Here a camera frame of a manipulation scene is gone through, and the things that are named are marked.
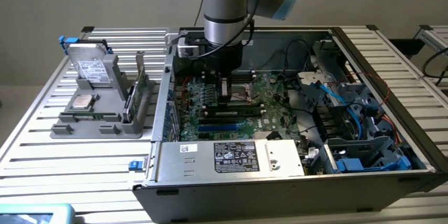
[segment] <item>warning label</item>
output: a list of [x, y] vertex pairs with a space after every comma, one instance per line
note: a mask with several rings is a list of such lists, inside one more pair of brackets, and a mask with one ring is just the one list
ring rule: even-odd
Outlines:
[[214, 171], [217, 173], [258, 172], [254, 142], [214, 143]]
[[82, 71], [85, 79], [92, 83], [109, 83], [109, 77], [105, 72], [102, 62], [96, 61], [78, 61], [78, 68]]

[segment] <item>motherboard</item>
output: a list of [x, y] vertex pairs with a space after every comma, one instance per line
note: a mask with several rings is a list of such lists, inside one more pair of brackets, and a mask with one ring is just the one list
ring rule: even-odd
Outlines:
[[186, 77], [177, 92], [180, 141], [298, 139], [296, 116], [273, 99], [284, 88], [277, 79], [276, 74], [265, 73], [249, 76], [246, 83], [233, 83], [228, 109], [221, 111], [216, 109], [216, 85]]

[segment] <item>metal rail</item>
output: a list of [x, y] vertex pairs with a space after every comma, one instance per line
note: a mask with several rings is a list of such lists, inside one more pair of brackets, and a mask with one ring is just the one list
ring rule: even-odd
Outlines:
[[[421, 26], [416, 39], [420, 39], [433, 50], [438, 52], [448, 47], [448, 26]], [[438, 79], [426, 78], [432, 83], [436, 83]], [[438, 89], [448, 92], [448, 79], [442, 79], [438, 84]]]
[[[409, 61], [377, 31], [342, 27], [353, 44], [390, 86], [440, 150], [448, 155], [448, 110], [437, 92], [416, 77]], [[134, 53], [146, 52], [149, 78], [158, 81], [166, 29], [96, 29], [89, 38], [106, 39], [120, 68], [136, 73]], [[154, 104], [148, 110], [144, 137], [50, 139], [49, 129], [76, 90], [76, 72], [64, 60], [20, 125], [0, 150], [0, 203], [70, 203], [77, 223], [152, 223], [129, 186], [144, 174], [129, 173], [129, 160], [148, 155]], [[417, 223], [448, 222], [448, 184], [414, 193], [381, 212], [320, 215], [236, 223]]]

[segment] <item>blue latch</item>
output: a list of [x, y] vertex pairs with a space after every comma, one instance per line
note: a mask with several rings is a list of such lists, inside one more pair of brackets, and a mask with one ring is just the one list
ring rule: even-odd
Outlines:
[[58, 40], [58, 45], [61, 45], [64, 54], [68, 55], [66, 49], [65, 49], [65, 46], [64, 46], [64, 38], [65, 38], [64, 35], [61, 35], [61, 36], [58, 36], [57, 40]]
[[142, 170], [142, 161], [130, 161], [129, 170]]
[[78, 38], [76, 38], [76, 37], [68, 37], [66, 39], [65, 39], [65, 43], [76, 43], [78, 41]]
[[389, 170], [409, 170], [412, 168], [405, 156], [400, 157], [396, 162], [390, 162], [378, 167], [362, 167], [358, 158], [341, 158], [336, 161], [336, 165], [341, 173], [384, 172]]

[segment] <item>power supply label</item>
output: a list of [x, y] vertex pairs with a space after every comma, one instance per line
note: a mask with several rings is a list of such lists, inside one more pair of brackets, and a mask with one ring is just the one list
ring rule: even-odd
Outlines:
[[217, 173], [258, 172], [254, 142], [214, 143], [214, 171]]

